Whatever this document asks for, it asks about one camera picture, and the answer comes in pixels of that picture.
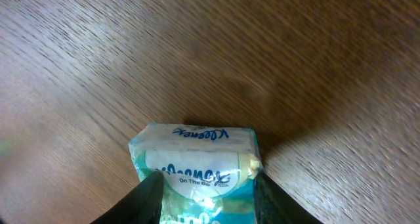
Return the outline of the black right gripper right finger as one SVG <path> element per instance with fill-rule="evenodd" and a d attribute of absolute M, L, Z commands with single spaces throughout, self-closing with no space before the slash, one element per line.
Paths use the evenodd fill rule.
<path fill-rule="evenodd" d="M 322 224 L 263 171 L 254 178 L 254 206 L 258 224 Z"/>

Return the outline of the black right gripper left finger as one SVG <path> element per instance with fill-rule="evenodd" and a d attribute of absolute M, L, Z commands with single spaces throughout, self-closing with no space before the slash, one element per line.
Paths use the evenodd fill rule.
<path fill-rule="evenodd" d="M 163 174 L 152 172 L 91 224 L 159 224 L 163 185 Z"/>

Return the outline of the teal tissue pack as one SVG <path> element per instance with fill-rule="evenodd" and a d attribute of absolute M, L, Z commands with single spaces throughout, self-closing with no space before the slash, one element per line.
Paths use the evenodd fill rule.
<path fill-rule="evenodd" d="M 150 123 L 129 142 L 138 178 L 162 172 L 160 223 L 256 223 L 252 129 Z"/>

